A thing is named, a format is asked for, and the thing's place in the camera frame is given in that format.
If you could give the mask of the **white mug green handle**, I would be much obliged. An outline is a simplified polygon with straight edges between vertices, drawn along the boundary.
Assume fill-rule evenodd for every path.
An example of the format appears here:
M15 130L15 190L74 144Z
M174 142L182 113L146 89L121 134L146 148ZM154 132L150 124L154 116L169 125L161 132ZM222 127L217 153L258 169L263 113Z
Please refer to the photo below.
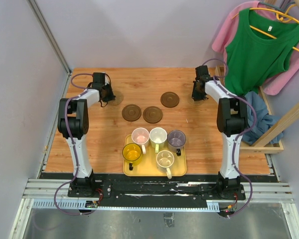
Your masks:
M167 132L161 127L155 127L149 133L151 146L154 148L155 153L158 153L165 146Z

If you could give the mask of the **brown wooden coaster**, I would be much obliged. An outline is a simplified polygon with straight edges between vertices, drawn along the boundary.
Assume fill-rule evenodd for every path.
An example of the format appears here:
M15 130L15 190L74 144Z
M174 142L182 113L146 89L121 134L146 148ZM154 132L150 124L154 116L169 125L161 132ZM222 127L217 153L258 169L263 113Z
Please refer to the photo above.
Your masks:
M136 121L141 117L141 115L141 108L134 104L126 105L122 110L122 117L126 121Z
M148 123L158 123L161 121L163 112L156 106L147 107L143 112L143 118Z
M179 104L179 96L174 92L165 92L162 94L160 102L167 108L174 108Z

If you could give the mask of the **woven rattan coaster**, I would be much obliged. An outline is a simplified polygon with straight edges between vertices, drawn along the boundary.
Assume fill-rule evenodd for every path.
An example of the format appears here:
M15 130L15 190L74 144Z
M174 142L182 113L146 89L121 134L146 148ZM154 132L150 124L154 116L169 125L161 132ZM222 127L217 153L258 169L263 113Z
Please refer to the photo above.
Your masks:
M200 105L202 105L202 104L205 102L205 100L198 100L198 101L195 101L191 96L189 96L189 97L187 98L187 101L188 101L188 103L189 103L190 105L193 105L193 106L200 106Z
M111 106L117 106L123 101L124 95L122 92L116 91L116 90L114 90L113 93L114 93L115 99L109 101L108 104Z

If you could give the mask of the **purple mug black handle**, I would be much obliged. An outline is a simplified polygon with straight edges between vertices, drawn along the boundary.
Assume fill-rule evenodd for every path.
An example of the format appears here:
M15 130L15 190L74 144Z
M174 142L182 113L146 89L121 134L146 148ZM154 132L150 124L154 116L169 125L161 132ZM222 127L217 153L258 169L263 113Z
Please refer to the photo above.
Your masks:
M172 130L167 135L167 147L169 151L176 153L177 156L181 156L181 150L186 143L186 136L180 130Z

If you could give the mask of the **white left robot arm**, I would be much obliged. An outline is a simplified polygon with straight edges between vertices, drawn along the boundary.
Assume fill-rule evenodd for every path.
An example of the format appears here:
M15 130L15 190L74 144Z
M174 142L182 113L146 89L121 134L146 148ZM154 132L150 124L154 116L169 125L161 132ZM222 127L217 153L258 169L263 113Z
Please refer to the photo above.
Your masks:
M86 73L92 81L86 87L75 85L73 80L83 73L74 75L71 84L82 90L74 97L62 98L59 101L57 129L66 139L72 156L75 178L88 178L93 173L88 158L86 135L89 130L88 109L96 103L102 107L116 99L113 93L110 76L105 72Z

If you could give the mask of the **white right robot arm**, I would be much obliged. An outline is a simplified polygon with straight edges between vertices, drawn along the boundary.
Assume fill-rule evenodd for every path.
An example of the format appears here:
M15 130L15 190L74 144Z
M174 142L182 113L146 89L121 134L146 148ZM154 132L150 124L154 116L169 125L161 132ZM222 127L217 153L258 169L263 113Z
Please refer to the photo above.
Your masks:
M229 92L216 77L211 77L206 65L195 68L196 77L193 81L191 98L197 102L211 97L217 104L216 124L223 139L223 159L220 175L223 179L239 177L237 164L241 133L248 126L247 105Z

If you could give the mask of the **pink translucent mug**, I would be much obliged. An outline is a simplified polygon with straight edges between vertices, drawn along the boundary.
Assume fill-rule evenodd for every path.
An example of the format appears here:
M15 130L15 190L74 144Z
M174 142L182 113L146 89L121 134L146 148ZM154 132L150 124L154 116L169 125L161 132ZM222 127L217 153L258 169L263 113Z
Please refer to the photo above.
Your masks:
M146 154L150 142L149 131L143 127L136 128L132 132L132 141L141 147L143 154Z

